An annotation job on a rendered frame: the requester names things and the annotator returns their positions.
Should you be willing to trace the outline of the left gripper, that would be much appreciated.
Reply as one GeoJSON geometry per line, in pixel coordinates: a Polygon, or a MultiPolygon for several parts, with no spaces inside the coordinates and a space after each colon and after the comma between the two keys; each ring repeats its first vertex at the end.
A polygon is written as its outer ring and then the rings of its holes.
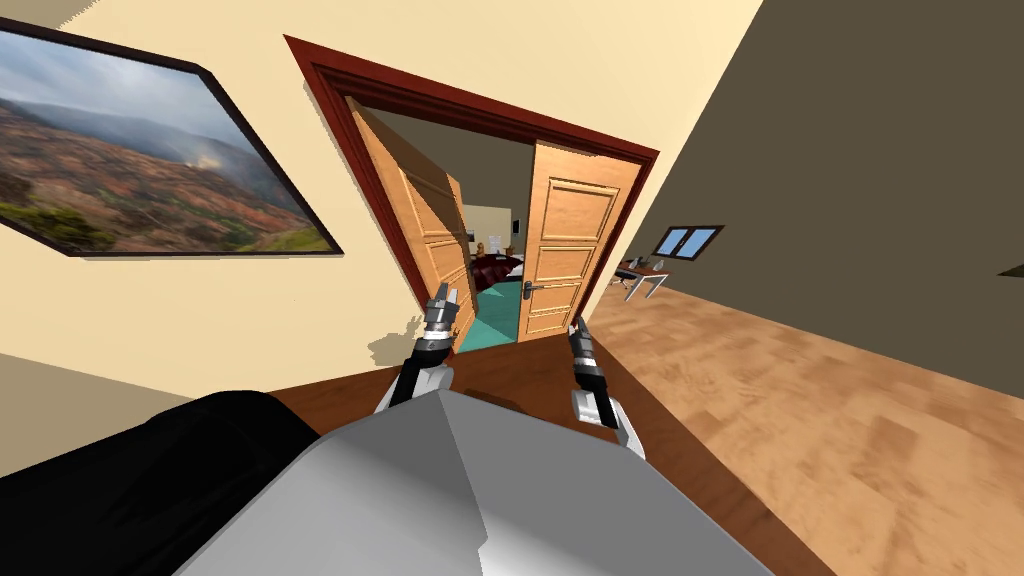
{"type": "Polygon", "coordinates": [[[458,290],[446,282],[439,285],[435,299],[428,300],[424,315],[425,336],[450,336],[459,312],[458,290]]]}

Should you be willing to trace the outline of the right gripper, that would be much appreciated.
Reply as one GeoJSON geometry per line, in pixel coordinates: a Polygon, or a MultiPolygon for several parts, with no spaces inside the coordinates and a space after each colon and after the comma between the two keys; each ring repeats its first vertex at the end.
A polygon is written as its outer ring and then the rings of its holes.
{"type": "Polygon", "coordinates": [[[572,336],[572,353],[575,360],[595,359],[592,337],[582,317],[577,317],[568,325],[567,333],[572,336]]]}

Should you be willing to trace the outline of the dark red bed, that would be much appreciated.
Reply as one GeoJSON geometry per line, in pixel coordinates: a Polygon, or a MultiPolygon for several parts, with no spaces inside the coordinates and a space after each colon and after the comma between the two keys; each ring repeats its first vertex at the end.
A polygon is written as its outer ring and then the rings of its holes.
{"type": "Polygon", "coordinates": [[[502,282],[523,263],[522,259],[512,255],[487,254],[472,260],[470,270],[473,275],[474,291],[483,292],[494,284],[502,282]]]}

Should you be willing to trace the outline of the brown desk with white legs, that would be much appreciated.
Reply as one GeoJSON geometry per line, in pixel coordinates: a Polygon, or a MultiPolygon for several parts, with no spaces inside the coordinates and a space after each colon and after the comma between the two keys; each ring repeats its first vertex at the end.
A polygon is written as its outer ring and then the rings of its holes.
{"type": "Polygon", "coordinates": [[[626,260],[618,263],[613,274],[611,285],[618,285],[626,289],[624,299],[629,301],[638,291],[644,282],[651,284],[646,298],[650,298],[671,276],[671,272],[665,270],[664,261],[657,261],[653,265],[646,265],[640,258],[626,260]]]}

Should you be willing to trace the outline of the dark framed window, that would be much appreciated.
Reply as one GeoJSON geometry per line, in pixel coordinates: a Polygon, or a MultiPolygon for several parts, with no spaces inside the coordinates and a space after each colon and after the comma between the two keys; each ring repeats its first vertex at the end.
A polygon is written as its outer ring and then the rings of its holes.
{"type": "Polygon", "coordinates": [[[677,260],[695,260],[724,228],[725,225],[671,227],[657,242],[652,254],[677,260]]]}

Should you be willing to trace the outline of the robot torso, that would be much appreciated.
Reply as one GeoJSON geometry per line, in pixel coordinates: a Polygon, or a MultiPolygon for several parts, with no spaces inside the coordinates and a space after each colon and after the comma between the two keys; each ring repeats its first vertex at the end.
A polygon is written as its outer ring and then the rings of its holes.
{"type": "Polygon", "coordinates": [[[324,436],[175,576],[773,576],[633,451],[451,390],[324,436]]]}

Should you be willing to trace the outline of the framed landscape picture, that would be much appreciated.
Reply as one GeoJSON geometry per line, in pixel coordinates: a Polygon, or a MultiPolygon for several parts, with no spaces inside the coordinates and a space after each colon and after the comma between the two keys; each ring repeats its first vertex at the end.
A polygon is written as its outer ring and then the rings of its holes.
{"type": "Polygon", "coordinates": [[[211,72],[6,17],[0,225],[80,258],[342,254],[211,72]]]}

